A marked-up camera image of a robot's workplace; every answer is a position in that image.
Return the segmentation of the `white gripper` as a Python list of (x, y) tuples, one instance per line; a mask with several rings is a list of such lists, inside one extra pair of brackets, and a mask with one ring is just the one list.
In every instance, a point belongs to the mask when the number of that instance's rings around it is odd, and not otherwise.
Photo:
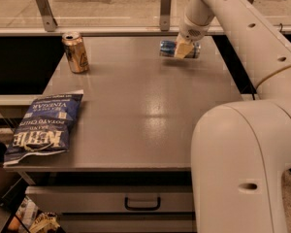
[(206, 35), (211, 22), (212, 14), (185, 14), (179, 23), (175, 57), (184, 58), (188, 55), (194, 49), (192, 42), (200, 41)]

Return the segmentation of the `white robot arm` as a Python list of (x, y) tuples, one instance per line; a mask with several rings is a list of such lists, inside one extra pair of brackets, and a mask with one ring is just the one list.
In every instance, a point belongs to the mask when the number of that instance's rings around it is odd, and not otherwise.
[(281, 177), (291, 167), (291, 43), (247, 0), (189, 0), (176, 54), (220, 23), (258, 94), (217, 106), (192, 136), (198, 233), (288, 233)]

